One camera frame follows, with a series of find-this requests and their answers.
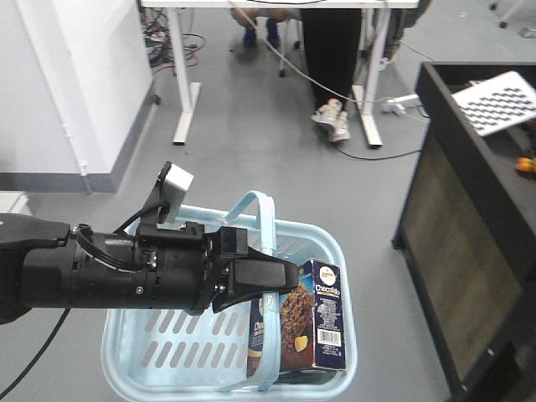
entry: basket handle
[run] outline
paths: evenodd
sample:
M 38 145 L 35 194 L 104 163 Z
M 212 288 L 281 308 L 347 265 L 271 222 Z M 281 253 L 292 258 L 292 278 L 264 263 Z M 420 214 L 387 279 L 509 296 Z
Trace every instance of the basket handle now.
M 260 230 L 260 252 L 274 255 L 276 251 L 276 207 L 272 197 L 268 197 L 260 191 L 250 190 L 229 211 L 225 217 L 224 224 L 232 225 L 239 215 L 255 200 L 259 202 L 255 228 Z
M 255 200 L 259 203 L 255 228 L 260 230 L 260 252 L 274 255 L 276 252 L 276 208 L 272 197 L 259 191 L 251 190 L 229 211 L 224 224 L 232 225 Z M 246 386 L 257 386 L 260 391 L 268 390 L 279 376 L 281 364 L 281 319 L 279 315 L 279 293 L 265 293 L 262 296 L 264 339 L 262 357 L 255 374 L 237 384 L 227 385 L 221 391 Z

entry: checkerboard calibration board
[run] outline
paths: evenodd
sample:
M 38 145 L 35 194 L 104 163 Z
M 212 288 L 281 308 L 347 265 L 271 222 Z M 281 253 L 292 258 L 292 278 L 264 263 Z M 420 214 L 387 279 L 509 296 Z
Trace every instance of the checkerboard calibration board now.
M 482 81 L 453 97 L 482 137 L 536 117 L 536 90 L 515 71 Z

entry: blue shoe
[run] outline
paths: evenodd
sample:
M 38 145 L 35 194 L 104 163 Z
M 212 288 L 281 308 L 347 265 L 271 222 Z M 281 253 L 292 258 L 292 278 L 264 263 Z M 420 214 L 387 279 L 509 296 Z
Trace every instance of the blue shoe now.
M 246 27 L 242 43 L 245 48 L 254 48 L 257 45 L 257 32 L 255 28 Z
M 278 47 L 281 44 L 281 38 L 277 32 L 277 23 L 271 18 L 266 20 L 266 31 L 268 32 L 266 35 L 268 43 L 274 48 Z

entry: wall baseboard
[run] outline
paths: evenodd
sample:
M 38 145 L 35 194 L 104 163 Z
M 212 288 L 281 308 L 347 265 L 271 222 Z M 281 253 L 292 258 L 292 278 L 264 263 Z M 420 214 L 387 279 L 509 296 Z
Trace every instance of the wall baseboard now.
M 115 193 L 149 117 L 154 104 L 154 95 L 155 92 L 151 86 L 110 173 L 89 173 L 87 183 L 85 183 L 85 180 L 77 173 L 0 172 L 0 190 L 30 193 L 87 193 L 89 185 L 94 193 Z

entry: white wall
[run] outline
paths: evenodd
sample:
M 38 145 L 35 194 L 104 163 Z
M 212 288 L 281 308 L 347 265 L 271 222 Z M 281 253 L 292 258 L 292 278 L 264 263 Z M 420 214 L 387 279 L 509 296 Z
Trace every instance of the white wall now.
M 135 0 L 53 0 L 109 172 L 151 84 Z
M 0 171 L 76 172 L 14 1 L 3 2 L 0 38 Z
M 136 3 L 4 0 L 0 38 L 0 171 L 109 173 L 151 84 Z

